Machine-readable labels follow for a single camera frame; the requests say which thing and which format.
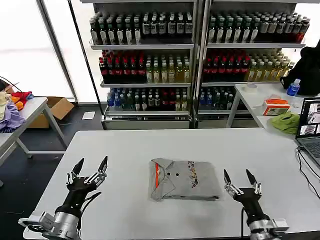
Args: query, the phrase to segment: laptop keyboard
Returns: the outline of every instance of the laptop keyboard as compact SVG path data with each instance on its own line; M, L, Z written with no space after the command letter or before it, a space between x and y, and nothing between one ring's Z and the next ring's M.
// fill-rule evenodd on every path
M309 142L304 144L315 158L320 158L320 141Z

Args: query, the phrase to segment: laptop screen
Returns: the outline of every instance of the laptop screen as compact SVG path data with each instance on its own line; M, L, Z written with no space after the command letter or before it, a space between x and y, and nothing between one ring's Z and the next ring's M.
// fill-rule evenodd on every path
M296 138L320 136L320 97L305 98Z

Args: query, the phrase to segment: white paper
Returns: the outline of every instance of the white paper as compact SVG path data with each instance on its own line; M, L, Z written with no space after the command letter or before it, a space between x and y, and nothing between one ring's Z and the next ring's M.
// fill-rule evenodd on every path
M86 112L83 114L82 120L94 119L95 113L96 113L95 111L86 111Z

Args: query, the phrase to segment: gray floor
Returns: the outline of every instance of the gray floor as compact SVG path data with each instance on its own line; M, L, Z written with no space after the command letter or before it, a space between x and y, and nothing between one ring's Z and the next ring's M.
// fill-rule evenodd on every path
M94 119L82 120L84 112L91 111L95 111ZM79 130L102 130L99 108L74 108L59 125L68 143ZM31 151L63 151L52 129L28 129L20 139ZM17 147L0 167L0 180L4 182L0 188L1 240L23 239L24 228L18 225L18 219L28 217L35 209L61 158L62 154L38 154L27 159Z

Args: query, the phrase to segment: white table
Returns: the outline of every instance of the white table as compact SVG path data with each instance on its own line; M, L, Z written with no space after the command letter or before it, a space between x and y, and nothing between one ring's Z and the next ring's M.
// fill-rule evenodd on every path
M80 175L90 176L108 155L107 178L98 188L102 194L83 214L82 240L238 237L242 205L223 190L224 169L238 187L249 187L246 168L262 182L259 202L267 215L286 219L289 233L320 231L320 200L299 173L296 147L263 128L78 131L35 210L53 215L68 194L66 173L85 158ZM160 157L211 162L222 198L152 201L149 161ZM246 224L244 234L250 234ZM27 228L23 237L42 239Z
M34 97L28 100L24 108L19 112L20 116L25 118L25 123L12 133L0 133L0 166L5 162L6 158L15 150L17 146L20 146L29 158L32 156L32 154L64 153L64 151L29 151L19 139L19 136L42 112L49 121L52 129L57 133L58 139L63 148L67 149L68 144L59 128L59 125L47 106L47 101L48 99L46 97Z
M277 133L278 135L285 135L280 130L274 128L270 123L269 119L273 118L274 116L263 116L261 105L263 104L265 99L270 98L272 95L279 96L282 99L288 100L288 95L286 90L283 88L281 83L256 83L257 91L255 92L247 92L245 91L246 83L236 84L236 94L234 97L233 105L230 111L230 115L226 122L226 128L231 128L232 123L235 118L235 114L239 105L240 100L244 103L250 114L252 115L253 119L255 120L256 124L260 128L267 129L268 132ZM295 98L295 105L298 108L291 107L289 110L296 114L301 113L302 104L304 101L303 96L296 96Z

